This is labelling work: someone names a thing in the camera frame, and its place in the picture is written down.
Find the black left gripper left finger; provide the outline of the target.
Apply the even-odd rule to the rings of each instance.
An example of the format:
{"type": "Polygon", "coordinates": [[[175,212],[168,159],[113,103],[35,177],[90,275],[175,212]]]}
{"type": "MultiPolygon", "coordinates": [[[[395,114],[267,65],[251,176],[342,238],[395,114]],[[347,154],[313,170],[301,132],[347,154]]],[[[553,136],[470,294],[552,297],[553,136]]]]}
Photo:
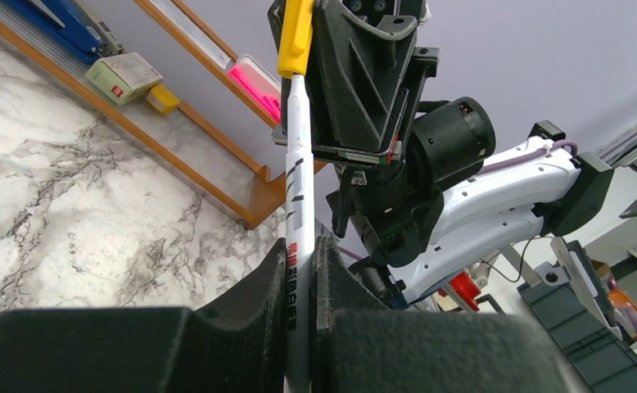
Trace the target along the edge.
{"type": "Polygon", "coordinates": [[[0,392],[279,392],[285,242],[208,305],[0,313],[0,392]]]}

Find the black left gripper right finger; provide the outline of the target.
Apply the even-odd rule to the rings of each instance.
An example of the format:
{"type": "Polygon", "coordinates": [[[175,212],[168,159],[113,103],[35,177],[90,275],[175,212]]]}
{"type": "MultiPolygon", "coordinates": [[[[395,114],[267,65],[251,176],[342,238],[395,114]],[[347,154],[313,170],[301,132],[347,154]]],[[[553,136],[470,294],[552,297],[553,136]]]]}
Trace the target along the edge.
{"type": "Polygon", "coordinates": [[[518,315],[388,309],[318,237],[315,392],[567,392],[558,352],[518,315]]]}

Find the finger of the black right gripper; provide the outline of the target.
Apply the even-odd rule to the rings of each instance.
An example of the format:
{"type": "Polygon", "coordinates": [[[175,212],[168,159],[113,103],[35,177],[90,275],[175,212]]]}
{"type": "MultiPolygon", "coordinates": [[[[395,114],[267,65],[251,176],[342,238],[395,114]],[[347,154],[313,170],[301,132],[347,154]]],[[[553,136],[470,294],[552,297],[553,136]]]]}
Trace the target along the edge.
{"type": "Polygon", "coordinates": [[[306,73],[314,143],[379,151],[416,41],[418,18],[375,24],[341,1],[317,1],[306,73]]]}
{"type": "Polygon", "coordinates": [[[279,53],[286,4],[286,0],[273,0],[267,11],[267,17],[273,36],[273,43],[276,49],[276,53],[279,53]]]}

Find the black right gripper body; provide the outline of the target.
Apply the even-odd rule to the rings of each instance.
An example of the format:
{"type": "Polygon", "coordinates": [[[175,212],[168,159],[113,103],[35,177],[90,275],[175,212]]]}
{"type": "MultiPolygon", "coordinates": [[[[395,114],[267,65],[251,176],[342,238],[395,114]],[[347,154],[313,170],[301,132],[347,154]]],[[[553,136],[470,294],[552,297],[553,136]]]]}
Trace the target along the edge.
{"type": "MultiPolygon", "coordinates": [[[[418,27],[427,19],[427,6],[424,1],[341,2],[347,5],[354,14],[368,19],[372,25],[375,25],[385,14],[408,14],[416,16],[418,18],[418,27]]],[[[379,151],[361,151],[344,147],[323,147],[316,145],[312,134],[311,116],[312,150],[316,159],[333,163],[351,163],[352,165],[376,165],[388,164],[392,160],[398,160],[404,155],[405,146],[410,137],[414,116],[422,95],[422,88],[428,78],[435,76],[438,63],[437,48],[417,47],[416,41],[409,56],[405,75],[396,96],[395,104],[389,116],[386,136],[379,151]]],[[[309,97],[306,76],[305,86],[309,97]]]]}

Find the yellow pen cap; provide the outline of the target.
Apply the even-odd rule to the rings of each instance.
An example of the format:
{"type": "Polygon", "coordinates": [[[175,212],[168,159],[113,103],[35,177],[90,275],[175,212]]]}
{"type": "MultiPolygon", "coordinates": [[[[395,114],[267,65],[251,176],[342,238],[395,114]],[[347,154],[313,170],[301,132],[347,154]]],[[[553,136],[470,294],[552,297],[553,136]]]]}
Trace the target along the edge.
{"type": "Polygon", "coordinates": [[[284,79],[305,75],[312,42],[314,0],[288,0],[278,49],[278,74],[284,79]]]}

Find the white marker pen green end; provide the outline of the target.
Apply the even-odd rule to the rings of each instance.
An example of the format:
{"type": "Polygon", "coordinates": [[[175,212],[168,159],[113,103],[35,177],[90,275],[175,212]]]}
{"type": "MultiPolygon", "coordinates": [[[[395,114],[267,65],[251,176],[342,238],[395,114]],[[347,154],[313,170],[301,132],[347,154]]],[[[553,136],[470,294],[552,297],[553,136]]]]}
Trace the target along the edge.
{"type": "Polygon", "coordinates": [[[287,99],[287,357],[289,392],[310,392],[311,258],[314,253],[314,155],[305,77],[293,75],[287,99]]]}

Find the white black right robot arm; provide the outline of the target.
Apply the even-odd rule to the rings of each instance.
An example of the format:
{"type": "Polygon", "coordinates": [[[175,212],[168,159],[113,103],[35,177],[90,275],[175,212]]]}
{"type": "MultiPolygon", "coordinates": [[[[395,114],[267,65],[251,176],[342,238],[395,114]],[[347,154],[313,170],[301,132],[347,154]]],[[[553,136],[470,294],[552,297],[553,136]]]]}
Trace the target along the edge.
{"type": "Polygon", "coordinates": [[[495,150],[471,97],[428,102],[438,51],[417,45],[423,1],[276,1],[269,23],[282,76],[287,146],[289,305],[308,301],[314,163],[340,181],[332,231],[368,254],[352,267],[383,304],[407,309],[493,251],[567,235],[602,208],[613,170],[553,123],[495,150]]]}

